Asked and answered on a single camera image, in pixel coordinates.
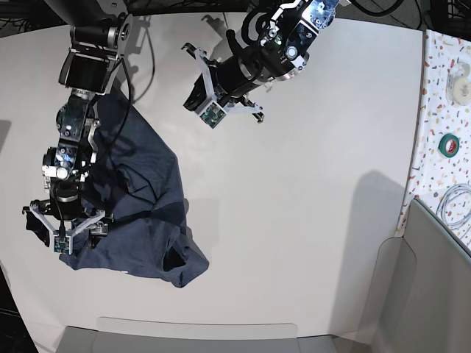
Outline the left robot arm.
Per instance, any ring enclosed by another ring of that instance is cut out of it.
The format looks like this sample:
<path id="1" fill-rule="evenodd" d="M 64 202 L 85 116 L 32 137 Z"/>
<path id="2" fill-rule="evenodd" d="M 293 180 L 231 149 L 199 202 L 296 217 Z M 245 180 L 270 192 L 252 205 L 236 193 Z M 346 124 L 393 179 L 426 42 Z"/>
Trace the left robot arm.
<path id="1" fill-rule="evenodd" d="M 264 120 L 263 108 L 249 93 L 275 81 L 286 81 L 304 70 L 308 49 L 336 16 L 337 1 L 277 1 L 249 12 L 239 33 L 227 30 L 231 56 L 210 60 L 206 52 L 186 43 L 201 71 L 184 108 L 215 128 L 231 113 Z"/>

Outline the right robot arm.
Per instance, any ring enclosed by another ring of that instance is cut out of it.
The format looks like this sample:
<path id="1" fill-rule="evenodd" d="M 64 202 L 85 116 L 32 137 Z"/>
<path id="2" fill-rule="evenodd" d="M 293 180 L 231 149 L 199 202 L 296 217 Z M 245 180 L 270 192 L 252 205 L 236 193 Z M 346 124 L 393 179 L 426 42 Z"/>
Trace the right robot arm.
<path id="1" fill-rule="evenodd" d="M 111 92 L 132 27 L 127 1 L 48 1 L 70 26 L 71 46 L 58 82 L 70 89 L 56 117 L 58 143 L 43 156 L 42 174 L 47 200 L 23 208 L 26 227 L 53 252 L 72 254 L 74 238 L 87 232 L 92 243 L 107 235 L 113 220 L 98 201 L 90 200 L 85 180 L 105 153 L 95 133 L 102 125 L 98 100 Z"/>

